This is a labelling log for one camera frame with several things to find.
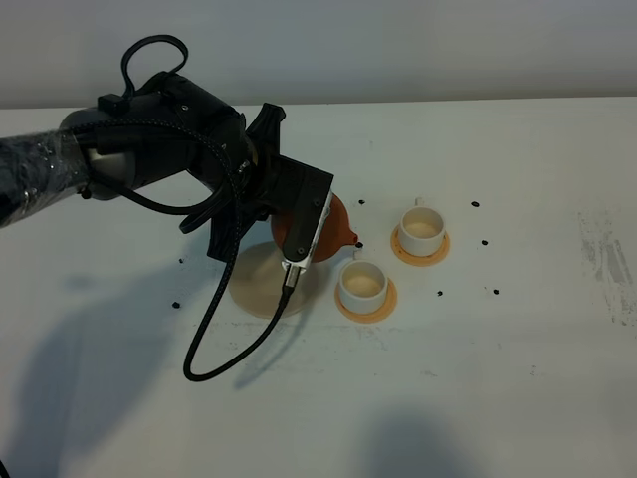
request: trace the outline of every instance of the table surface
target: table surface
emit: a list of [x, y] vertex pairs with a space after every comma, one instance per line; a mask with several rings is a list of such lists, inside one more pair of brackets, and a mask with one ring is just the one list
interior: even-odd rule
[[[0, 134], [69, 111], [2, 111]], [[635, 476], [637, 99], [286, 111], [282, 152], [334, 173], [363, 255], [396, 285], [394, 313], [370, 326], [340, 314], [343, 250], [311, 308], [190, 383], [182, 361], [222, 270], [208, 231], [70, 198], [0, 232], [12, 476]], [[186, 174], [145, 189], [171, 204], [206, 192]], [[430, 268], [389, 247], [418, 195], [451, 238]], [[265, 324], [226, 294], [195, 369]]]

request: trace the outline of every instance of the plastic wrap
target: plastic wrap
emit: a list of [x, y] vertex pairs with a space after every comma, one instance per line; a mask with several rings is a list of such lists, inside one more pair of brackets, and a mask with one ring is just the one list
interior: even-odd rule
[[0, 227], [74, 194], [88, 182], [72, 134], [56, 130], [0, 138]]

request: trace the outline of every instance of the screw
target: screw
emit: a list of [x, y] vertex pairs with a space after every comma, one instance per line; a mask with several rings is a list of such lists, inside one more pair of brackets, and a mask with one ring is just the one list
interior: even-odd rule
[[241, 174], [244, 171], [244, 169], [248, 167], [249, 165], [250, 165], [250, 162], [248, 162], [248, 160], [243, 161], [241, 165], [239, 166], [239, 169], [237, 170], [237, 172]]

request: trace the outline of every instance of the white cup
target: white cup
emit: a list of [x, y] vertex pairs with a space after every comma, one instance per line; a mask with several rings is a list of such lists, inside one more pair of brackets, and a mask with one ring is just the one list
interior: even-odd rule
[[445, 239], [445, 221], [434, 209], [422, 205], [416, 199], [416, 206], [405, 212], [398, 225], [398, 241], [412, 256], [425, 257], [434, 254]]
[[338, 277], [338, 296], [351, 312], [371, 314], [382, 307], [387, 298], [389, 279], [377, 265], [354, 260], [345, 265]]

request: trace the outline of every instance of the black cable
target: black cable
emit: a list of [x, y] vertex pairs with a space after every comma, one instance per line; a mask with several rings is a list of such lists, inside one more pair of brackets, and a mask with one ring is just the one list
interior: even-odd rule
[[278, 323], [279, 319], [281, 318], [281, 315], [283, 314], [283, 311], [286, 308], [286, 305], [288, 304], [288, 300], [290, 299], [290, 296], [292, 295], [292, 292], [294, 291], [294, 287], [290, 287], [284, 284], [282, 289], [281, 299], [279, 300], [279, 306], [277, 307], [277, 311], [275, 312], [272, 320], [270, 321], [266, 329], [257, 337], [257, 339], [250, 346], [248, 346], [244, 351], [242, 351], [240, 354], [230, 359], [223, 365], [209, 372], [194, 373], [192, 371], [192, 362], [194, 361], [195, 355], [197, 354], [197, 350], [206, 333], [206, 330], [208, 329], [208, 326], [210, 325], [210, 321], [212, 320], [212, 317], [214, 316], [215, 311], [217, 310], [217, 307], [219, 306], [219, 303], [221, 302], [221, 298], [223, 297], [223, 294], [226, 291], [226, 287], [228, 286], [228, 282], [230, 281], [230, 276], [232, 275], [232, 270], [234, 269], [235, 261], [237, 260], [237, 255], [239, 253], [239, 242], [241, 240], [241, 216], [240, 216], [241, 210], [240, 210], [239, 191], [237, 189], [237, 184], [235, 183], [232, 177], [232, 171], [230, 170], [229, 162], [226, 160], [227, 158], [226, 151], [222, 149], [221, 146], [211, 141], [206, 136], [203, 136], [199, 134], [198, 132], [193, 131], [191, 129], [187, 129], [180, 124], [165, 122], [165, 121], [156, 120], [156, 119], [110, 119], [107, 121], [75, 126], [70, 129], [70, 132], [81, 133], [88, 130], [92, 130], [95, 127], [119, 126], [119, 125], [148, 125], [148, 126], [163, 127], [163, 128], [179, 131], [183, 133], [184, 135], [200, 142], [207, 149], [209, 149], [210, 152], [213, 154], [213, 156], [221, 163], [224, 174], [228, 181], [228, 184], [230, 185], [230, 190], [232, 193], [232, 202], [233, 202], [234, 213], [235, 213], [230, 257], [228, 259], [228, 262], [226, 263], [226, 267], [223, 270], [221, 279], [219, 280], [219, 285], [217, 286], [217, 290], [215, 291], [215, 294], [213, 295], [212, 300], [210, 301], [210, 305], [208, 306], [206, 313], [201, 319], [201, 322], [199, 323], [199, 327], [197, 328], [197, 332], [195, 333], [195, 336], [193, 337], [192, 342], [190, 343], [190, 347], [188, 348], [188, 352], [186, 353], [186, 358], [183, 363], [183, 374], [189, 380], [191, 381], [209, 380], [211, 378], [214, 378], [215, 376], [220, 375], [224, 371], [232, 368], [234, 365], [236, 365], [245, 357], [247, 357], [249, 354], [251, 354], [260, 344], [263, 343], [263, 341], [272, 332], [273, 328], [275, 327], [275, 325]]
[[166, 204], [155, 202], [152, 199], [148, 199], [147, 197], [136, 193], [132, 189], [110, 179], [108, 176], [105, 176], [95, 171], [94, 169], [91, 170], [91, 179], [93, 182], [107, 187], [111, 191], [116, 192], [120, 196], [123, 196], [126, 199], [129, 199], [132, 202], [145, 207], [146, 209], [160, 212], [162, 214], [169, 214], [172, 216], [187, 216], [190, 214], [201, 214], [203, 212], [209, 211], [211, 208], [217, 206], [222, 192], [225, 193], [226, 191], [225, 188], [219, 187], [208, 198], [197, 204], [193, 204], [192, 206], [168, 206]]
[[7, 469], [2, 464], [2, 460], [0, 460], [0, 478], [11, 478], [9, 476], [9, 472], [7, 471]]
[[188, 217], [186, 217], [179, 224], [179, 230], [183, 234], [190, 234], [192, 231], [197, 230], [199, 227], [203, 226], [206, 222], [212, 219], [213, 216], [218, 214], [223, 206], [225, 206], [225, 203], [219, 202], [218, 204], [212, 206], [210, 209], [206, 209], [203, 212], [188, 214]]
[[210, 312], [210, 307], [209, 307], [208, 310], [206, 311], [206, 315], [204, 316], [204, 321], [207, 318], [207, 322], [205, 323], [205, 325], [203, 321], [201, 322], [201, 324], [199, 325], [199, 328], [197, 329], [197, 332], [195, 333], [195, 337], [192, 340], [192, 343], [190, 344], [190, 348], [188, 349], [188, 352], [186, 353], [186, 360], [183, 365], [183, 373], [184, 375], [186, 375], [186, 378], [188, 378], [191, 381], [209, 380], [211, 378], [219, 376], [224, 371], [228, 371], [230, 368], [235, 366], [237, 363], [239, 363], [249, 354], [254, 352], [257, 349], [257, 347], [263, 343], [263, 341], [268, 337], [268, 335], [272, 332], [274, 327], [279, 322], [279, 319], [281, 318], [283, 311], [286, 309], [286, 305], [288, 304], [288, 301], [290, 300], [290, 296], [292, 295], [292, 292], [294, 290], [295, 290], [294, 287], [289, 287], [289, 286], [283, 287], [281, 298], [279, 299], [279, 306], [277, 307], [277, 311], [275, 312], [275, 314], [272, 316], [270, 323], [268, 324], [266, 329], [261, 332], [261, 334], [257, 337], [257, 339], [254, 342], [252, 342], [244, 351], [242, 351], [240, 354], [226, 361], [223, 365], [218, 366], [212, 371], [209, 371], [207, 373], [197, 374], [197, 373], [193, 373], [193, 371], [191, 370], [192, 361], [195, 358], [197, 348], [199, 347], [199, 344], [201, 343], [201, 340], [203, 339], [203, 336], [206, 332], [206, 328], [208, 327], [208, 324], [210, 323], [210, 320], [212, 319], [212, 315], [214, 314], [214, 309], [212, 310], [212, 312]]
[[188, 47], [186, 47], [186, 45], [181, 40], [173, 37], [172, 35], [152, 35], [150, 37], [139, 40], [128, 50], [126, 50], [126, 52], [121, 57], [121, 74], [123, 75], [123, 81], [126, 84], [126, 89], [123, 92], [122, 96], [127, 100], [130, 100], [135, 94], [135, 85], [130, 79], [130, 75], [128, 74], [128, 62], [130, 62], [130, 59], [135, 53], [137, 53], [137, 51], [139, 51], [146, 45], [150, 45], [151, 43], [169, 43], [170, 45], [177, 47], [183, 55], [183, 60], [181, 61], [181, 63], [170, 70], [168, 74], [177, 73], [188, 61]]

